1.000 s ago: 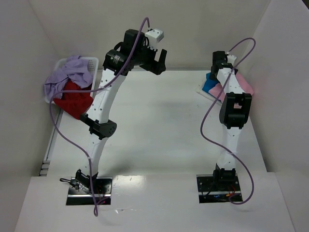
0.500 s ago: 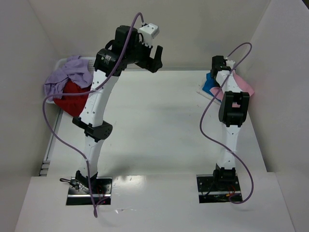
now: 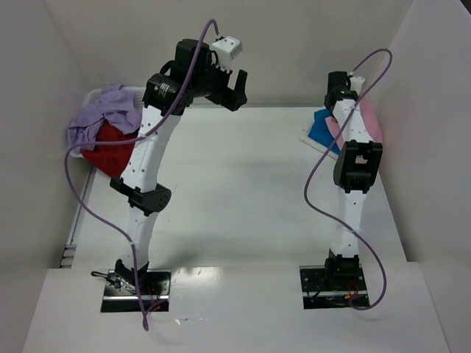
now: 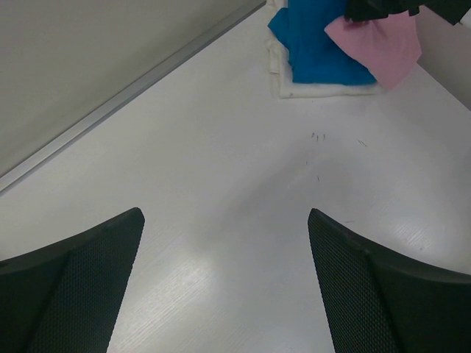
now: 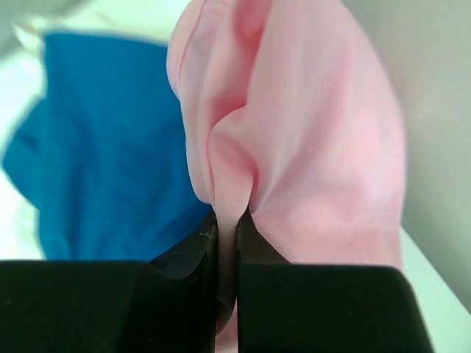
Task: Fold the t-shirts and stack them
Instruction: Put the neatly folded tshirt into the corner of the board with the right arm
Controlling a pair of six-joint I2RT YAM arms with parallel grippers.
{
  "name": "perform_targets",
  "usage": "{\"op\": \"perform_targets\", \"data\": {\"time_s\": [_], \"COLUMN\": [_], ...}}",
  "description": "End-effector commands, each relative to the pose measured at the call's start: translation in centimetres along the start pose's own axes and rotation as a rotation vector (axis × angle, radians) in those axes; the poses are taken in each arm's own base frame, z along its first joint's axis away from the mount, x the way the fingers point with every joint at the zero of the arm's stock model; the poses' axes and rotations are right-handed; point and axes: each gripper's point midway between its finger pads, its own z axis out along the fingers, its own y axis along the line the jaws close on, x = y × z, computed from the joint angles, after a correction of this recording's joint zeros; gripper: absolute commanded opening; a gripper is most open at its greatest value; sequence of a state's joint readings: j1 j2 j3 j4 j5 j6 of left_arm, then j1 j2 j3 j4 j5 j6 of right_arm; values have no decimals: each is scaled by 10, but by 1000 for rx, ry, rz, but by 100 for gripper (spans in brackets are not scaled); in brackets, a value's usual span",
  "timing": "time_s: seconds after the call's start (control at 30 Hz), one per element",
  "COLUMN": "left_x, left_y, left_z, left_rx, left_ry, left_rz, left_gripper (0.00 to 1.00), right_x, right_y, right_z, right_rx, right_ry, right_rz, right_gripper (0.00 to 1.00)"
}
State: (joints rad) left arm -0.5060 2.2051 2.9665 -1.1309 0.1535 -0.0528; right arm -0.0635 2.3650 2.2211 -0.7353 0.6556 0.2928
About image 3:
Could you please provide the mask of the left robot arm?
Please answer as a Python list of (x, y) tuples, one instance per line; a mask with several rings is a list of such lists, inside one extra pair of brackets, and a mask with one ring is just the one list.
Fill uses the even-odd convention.
[(149, 266), (149, 244), (156, 218), (169, 203), (171, 191), (158, 184), (157, 174), (172, 132), (186, 108), (206, 98), (232, 112), (247, 103), (247, 72), (240, 70), (230, 88), (232, 61), (242, 51), (234, 37), (220, 37), (212, 44), (181, 40), (174, 59), (149, 78), (144, 91), (143, 116), (130, 160), (110, 186), (128, 198), (127, 234), (134, 249), (124, 250), (115, 264), (117, 277), (143, 288)]

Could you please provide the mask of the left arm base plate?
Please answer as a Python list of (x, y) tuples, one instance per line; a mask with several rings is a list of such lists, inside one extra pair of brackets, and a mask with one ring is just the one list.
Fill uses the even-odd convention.
[[(107, 273), (92, 271), (91, 276), (102, 278), (106, 281), (102, 297), (102, 313), (141, 311), (134, 287), (117, 277), (114, 270), (109, 270)], [(144, 309), (148, 310), (153, 304), (158, 302), (158, 305), (152, 310), (167, 312), (169, 310), (170, 284), (170, 270), (148, 270), (146, 282), (141, 289)]]

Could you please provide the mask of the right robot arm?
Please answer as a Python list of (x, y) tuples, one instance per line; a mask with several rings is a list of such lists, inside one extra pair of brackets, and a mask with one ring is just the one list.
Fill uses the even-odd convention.
[(339, 188), (338, 234), (326, 261), (330, 281), (355, 280), (361, 275), (358, 238), (366, 194), (378, 174), (383, 152), (381, 143), (367, 131), (358, 94), (364, 79), (346, 71), (327, 76), (325, 106), (342, 129), (338, 141), (340, 153), (333, 169), (333, 181)]

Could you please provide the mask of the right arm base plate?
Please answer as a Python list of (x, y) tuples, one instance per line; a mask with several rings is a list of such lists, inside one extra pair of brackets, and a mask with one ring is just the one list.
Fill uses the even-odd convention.
[(369, 297), (362, 269), (354, 277), (326, 277), (323, 266), (301, 266), (300, 282), (303, 307), (313, 309), (348, 308), (350, 300), (357, 307), (368, 307)]

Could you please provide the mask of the pink t shirt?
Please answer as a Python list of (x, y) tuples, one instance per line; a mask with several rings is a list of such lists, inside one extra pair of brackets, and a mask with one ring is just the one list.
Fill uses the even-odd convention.
[[(365, 98), (360, 102), (359, 107), (361, 111), (361, 116), (364, 121), (364, 125), (366, 127), (366, 131), (368, 132), (369, 136), (376, 143), (382, 143), (383, 134), (381, 132), (380, 125), (378, 123), (378, 119), (373, 106), (368, 101), (368, 99)], [(327, 124), (327, 129), (329, 133), (334, 138), (341, 129), (341, 126), (339, 125), (338, 121), (333, 116), (328, 116), (325, 119), (325, 123)]]

